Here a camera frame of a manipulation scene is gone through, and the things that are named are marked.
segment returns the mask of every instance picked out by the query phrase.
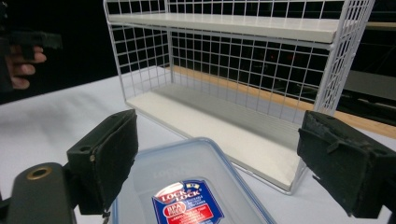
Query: shelf board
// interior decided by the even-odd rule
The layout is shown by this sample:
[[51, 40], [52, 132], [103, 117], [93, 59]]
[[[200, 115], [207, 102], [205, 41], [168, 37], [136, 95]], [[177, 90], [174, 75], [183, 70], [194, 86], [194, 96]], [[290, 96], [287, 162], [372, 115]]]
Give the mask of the shelf board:
[[260, 35], [332, 43], [338, 20], [249, 17], [208, 14], [122, 14], [109, 15], [110, 22]]

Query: hand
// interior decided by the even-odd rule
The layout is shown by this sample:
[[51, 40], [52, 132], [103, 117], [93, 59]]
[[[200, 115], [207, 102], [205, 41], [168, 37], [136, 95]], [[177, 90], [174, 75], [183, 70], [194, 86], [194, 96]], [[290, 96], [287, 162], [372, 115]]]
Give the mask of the hand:
[[11, 46], [11, 54], [6, 57], [8, 72], [11, 77], [12, 87], [17, 90], [25, 90], [30, 86], [29, 81], [22, 76], [30, 76], [35, 73], [35, 67], [31, 63], [43, 63], [47, 57], [43, 49], [34, 47], [35, 59], [24, 60], [20, 46]]

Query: finger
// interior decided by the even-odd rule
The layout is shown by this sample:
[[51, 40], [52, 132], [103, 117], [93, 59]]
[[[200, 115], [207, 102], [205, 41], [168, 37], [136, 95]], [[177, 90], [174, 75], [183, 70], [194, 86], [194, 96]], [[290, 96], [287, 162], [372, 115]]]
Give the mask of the finger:
[[13, 69], [13, 76], [32, 75], [35, 73], [35, 67], [31, 64], [17, 64], [14, 65]]
[[10, 59], [13, 63], [43, 63], [47, 57], [43, 53], [37, 52], [34, 60], [25, 60], [21, 54], [12, 54]]
[[16, 90], [25, 90], [29, 88], [30, 83], [22, 77], [11, 77], [12, 87]]
[[[44, 52], [43, 48], [39, 47], [39, 46], [34, 46], [33, 47], [33, 51], [36, 53], [42, 53]], [[22, 48], [20, 45], [13, 45], [11, 46], [11, 54], [20, 54], [22, 53]]]

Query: label sticker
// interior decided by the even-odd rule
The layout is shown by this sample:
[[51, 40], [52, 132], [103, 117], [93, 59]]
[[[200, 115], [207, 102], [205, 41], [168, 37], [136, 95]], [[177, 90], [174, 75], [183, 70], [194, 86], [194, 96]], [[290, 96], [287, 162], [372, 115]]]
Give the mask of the label sticker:
[[216, 224], [224, 218], [204, 180], [186, 180], [152, 197], [159, 224]]

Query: plastic food container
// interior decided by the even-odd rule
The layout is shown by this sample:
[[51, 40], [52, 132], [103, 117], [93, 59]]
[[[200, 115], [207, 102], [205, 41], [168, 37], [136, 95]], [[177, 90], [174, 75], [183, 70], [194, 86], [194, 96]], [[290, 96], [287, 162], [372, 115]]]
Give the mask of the plastic food container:
[[137, 154], [112, 223], [275, 223], [212, 140]]

